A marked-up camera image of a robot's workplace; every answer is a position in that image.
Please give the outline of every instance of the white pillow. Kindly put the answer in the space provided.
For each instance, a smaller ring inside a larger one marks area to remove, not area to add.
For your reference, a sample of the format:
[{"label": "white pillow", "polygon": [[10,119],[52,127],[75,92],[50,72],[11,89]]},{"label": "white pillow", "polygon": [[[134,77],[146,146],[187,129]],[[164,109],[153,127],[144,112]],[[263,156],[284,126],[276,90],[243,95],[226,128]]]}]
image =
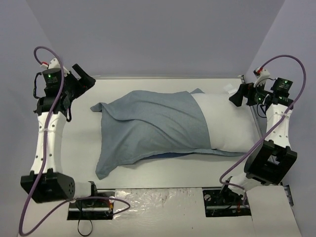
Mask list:
[{"label": "white pillow", "polygon": [[212,149],[248,152],[255,143],[256,126],[250,108],[236,107],[229,94],[192,94],[205,117]]}]

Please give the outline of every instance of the fabric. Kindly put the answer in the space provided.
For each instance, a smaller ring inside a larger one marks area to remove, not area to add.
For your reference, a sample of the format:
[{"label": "fabric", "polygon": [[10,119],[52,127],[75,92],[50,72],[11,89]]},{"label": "fabric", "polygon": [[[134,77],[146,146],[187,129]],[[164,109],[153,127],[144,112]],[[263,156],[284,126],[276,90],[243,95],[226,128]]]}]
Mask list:
[{"label": "fabric", "polygon": [[158,154],[242,155],[212,149],[203,112],[187,91],[132,91],[109,104],[98,103],[91,110],[102,112],[102,148],[96,167],[99,179],[118,165]]}]

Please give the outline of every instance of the white connector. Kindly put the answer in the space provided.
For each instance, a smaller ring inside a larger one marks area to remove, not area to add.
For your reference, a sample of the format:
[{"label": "white connector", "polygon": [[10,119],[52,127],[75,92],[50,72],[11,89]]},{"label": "white connector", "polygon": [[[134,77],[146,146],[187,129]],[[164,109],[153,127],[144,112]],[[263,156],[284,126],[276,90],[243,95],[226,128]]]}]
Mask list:
[{"label": "white connector", "polygon": [[259,75],[256,76],[257,80],[254,84],[254,87],[263,85],[264,83],[266,83],[266,80],[270,78],[270,73],[268,72],[267,69],[257,68],[255,71],[258,72]]},{"label": "white connector", "polygon": [[[51,68],[60,68],[58,60],[56,58],[53,58],[49,62],[48,69],[51,69]],[[64,76],[66,77],[69,74],[69,71],[65,67],[63,67],[63,68],[64,68]]]}]

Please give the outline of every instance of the pillow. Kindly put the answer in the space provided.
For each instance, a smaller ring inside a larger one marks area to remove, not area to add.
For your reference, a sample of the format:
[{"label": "pillow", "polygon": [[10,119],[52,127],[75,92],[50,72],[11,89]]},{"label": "pillow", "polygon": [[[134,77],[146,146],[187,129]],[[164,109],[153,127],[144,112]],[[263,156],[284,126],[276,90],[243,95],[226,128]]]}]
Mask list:
[{"label": "pillow", "polygon": [[91,107],[102,112],[97,177],[103,179],[118,165],[158,154],[240,156],[247,152],[254,143],[247,109],[230,104],[228,94],[195,92],[138,90]]},{"label": "pillow", "polygon": [[247,152],[254,145],[255,124],[249,107],[236,107],[229,94],[193,94],[204,115],[213,149]]}]

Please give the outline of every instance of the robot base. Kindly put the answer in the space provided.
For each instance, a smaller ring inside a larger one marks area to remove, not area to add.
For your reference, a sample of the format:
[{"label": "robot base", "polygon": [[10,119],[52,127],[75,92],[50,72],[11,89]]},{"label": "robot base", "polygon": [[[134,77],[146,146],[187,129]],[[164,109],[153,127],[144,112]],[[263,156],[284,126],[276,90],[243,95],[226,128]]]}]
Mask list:
[{"label": "robot base", "polygon": [[242,206],[242,200],[226,203],[220,192],[221,188],[203,189],[206,217],[251,216],[250,209]]}]

